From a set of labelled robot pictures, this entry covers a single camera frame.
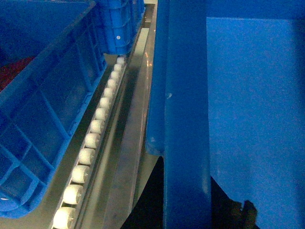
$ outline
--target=blue plastic bin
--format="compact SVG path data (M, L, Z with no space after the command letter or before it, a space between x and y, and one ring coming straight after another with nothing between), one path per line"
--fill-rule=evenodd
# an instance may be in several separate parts
M95 3L0 1L0 66L36 58L0 92L0 216L43 198L106 68Z
M143 17L144 8L139 7L143 0L98 0L97 4L101 49L108 54L129 53Z

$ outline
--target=black object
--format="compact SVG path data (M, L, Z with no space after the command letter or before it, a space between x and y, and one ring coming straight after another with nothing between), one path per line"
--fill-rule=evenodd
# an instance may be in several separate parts
M162 229L164 162L159 157L147 184L121 229Z
M163 158L159 157L139 201L121 229L163 228L163 186L164 162ZM248 216L247 213L251 209L255 209L250 201L247 200L243 211L240 211L242 204L229 199L212 177L211 195L213 229L247 229L244 224L251 220L245 216Z

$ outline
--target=blue crate wall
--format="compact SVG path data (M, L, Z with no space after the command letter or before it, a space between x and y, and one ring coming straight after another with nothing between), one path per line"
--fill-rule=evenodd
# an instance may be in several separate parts
M138 13L139 1L114 0L97 1L100 6L98 28L100 39L106 42L102 50L108 54L127 54L131 51L140 22L143 17Z
M305 22L207 25L211 175L260 228L303 228Z
M95 3L10 0L0 6L6 29L0 47L9 57L1 64L36 56L0 92L0 216L19 218L42 200L106 62Z

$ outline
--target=white roller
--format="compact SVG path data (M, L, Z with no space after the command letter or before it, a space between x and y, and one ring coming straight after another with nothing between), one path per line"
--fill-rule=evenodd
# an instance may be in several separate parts
M81 185L68 185L63 193L63 201L67 204L78 204L81 198Z
M110 78L115 80L116 82L118 82L119 78L120 78L120 74L116 71L113 71L111 74L110 74Z
M111 99L107 97L103 97L100 100L100 107L109 109L110 108Z
M88 148L96 149L100 142L101 136L99 134L89 133L85 137L85 146Z
M108 115L108 110L105 108L97 108L95 111L95 119L105 121Z
M125 57L118 57L116 62L118 64L124 65L125 64Z
M53 227L57 229L70 229L75 217L75 209L62 207L57 210L53 219Z
M116 72L121 73L121 72L122 72L122 65L116 63L116 64L114 65L113 69L114 69Z
M107 87L111 88L114 92L116 90L117 82L113 79L109 79L107 82Z
M105 121L103 120L93 120L90 124L91 133L101 134L104 128Z
M83 184L89 173L89 166L78 165L73 168L72 181L75 183Z
M113 89L110 87L107 87L104 89L104 97L109 98L110 100L113 99Z
M80 151L78 155L79 163L83 165L91 165L94 158L95 150L84 148Z

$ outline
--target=red item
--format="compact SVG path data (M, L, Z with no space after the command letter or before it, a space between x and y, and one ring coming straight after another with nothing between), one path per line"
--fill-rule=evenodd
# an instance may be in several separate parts
M0 92L34 59L28 57L0 68Z

